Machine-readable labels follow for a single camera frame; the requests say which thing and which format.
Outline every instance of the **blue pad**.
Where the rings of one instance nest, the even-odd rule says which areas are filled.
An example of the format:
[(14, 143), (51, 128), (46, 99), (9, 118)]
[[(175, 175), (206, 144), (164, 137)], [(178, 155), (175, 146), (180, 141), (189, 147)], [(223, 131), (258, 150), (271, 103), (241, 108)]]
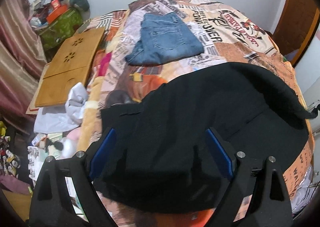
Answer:
[(111, 129), (90, 162), (90, 179), (93, 180), (101, 175), (104, 165), (116, 144), (116, 140), (116, 131)]
[(221, 175), (230, 181), (233, 178), (233, 168), (230, 157), (227, 155), (226, 151), (210, 129), (207, 129), (205, 134), (205, 141), (209, 148), (209, 152), (211, 153)]

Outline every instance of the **black cloth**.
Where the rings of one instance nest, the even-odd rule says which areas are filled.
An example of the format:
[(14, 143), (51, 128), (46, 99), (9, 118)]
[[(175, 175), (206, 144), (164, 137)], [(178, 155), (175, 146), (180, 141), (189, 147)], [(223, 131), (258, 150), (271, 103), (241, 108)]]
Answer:
[[(207, 149), (207, 128), (236, 152), (274, 156), (285, 171), (308, 140), (305, 118), (315, 116), (262, 67), (231, 62), (198, 70), (161, 85), (140, 104), (101, 110), (103, 130), (114, 128), (117, 142), (94, 186), (148, 212), (213, 208), (229, 182)], [(254, 183), (252, 178), (247, 195)]]

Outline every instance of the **curtain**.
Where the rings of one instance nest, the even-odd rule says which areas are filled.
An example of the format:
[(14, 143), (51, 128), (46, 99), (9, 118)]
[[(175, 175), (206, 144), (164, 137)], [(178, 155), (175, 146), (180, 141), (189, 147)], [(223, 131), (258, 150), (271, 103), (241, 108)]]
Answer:
[(0, 113), (18, 130), (30, 133), (26, 115), (46, 58), (40, 38), (28, 22), (28, 0), (4, 0), (0, 6)]

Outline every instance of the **bedspread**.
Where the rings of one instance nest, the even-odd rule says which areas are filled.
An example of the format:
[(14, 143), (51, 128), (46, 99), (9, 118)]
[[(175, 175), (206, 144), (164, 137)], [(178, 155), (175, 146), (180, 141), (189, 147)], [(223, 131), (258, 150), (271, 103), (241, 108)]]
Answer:
[[(124, 57), (132, 52), (140, 39), (140, 22), (145, 13), (165, 15), (175, 12), (190, 28), (204, 46), (204, 53), (176, 60), (158, 66), (129, 66)], [(85, 110), (82, 133), (78, 149), (85, 150), (90, 143), (101, 136), (99, 110), (106, 107), (108, 95), (113, 90), (122, 90), (134, 101), (141, 101), (151, 90), (174, 78), (225, 62), (242, 62), (262, 66), (287, 83), (305, 105), (302, 93), (295, 80), (291, 64), (279, 52), (278, 47), (268, 34), (255, 25), (239, 11), (212, 0), (138, 0), (129, 5), (129, 10), (116, 11), (93, 19), (88, 29), (105, 25), (105, 44), (98, 51), (93, 65), (93, 77), (90, 82), (91, 105)], [(97, 77), (100, 60), (106, 53), (112, 52), (111, 60), (104, 77)], [(314, 139), (309, 128), (309, 139), (300, 156), (284, 172), (284, 179), (290, 198), (295, 195), (302, 181), (314, 150)], [(251, 197), (244, 199), (237, 218), (244, 217)], [(118, 225), (140, 226), (139, 220), (148, 219), (148, 226), (203, 226), (213, 210), (190, 215), (151, 215), (143, 214), (102, 199)]]

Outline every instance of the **blue jeans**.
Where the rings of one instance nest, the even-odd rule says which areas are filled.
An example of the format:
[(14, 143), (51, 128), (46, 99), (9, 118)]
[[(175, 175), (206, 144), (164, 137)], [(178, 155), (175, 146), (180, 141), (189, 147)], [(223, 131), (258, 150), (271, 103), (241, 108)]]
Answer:
[(201, 42), (174, 13), (164, 16), (145, 14), (141, 39), (125, 57), (130, 65), (164, 64), (203, 53)]

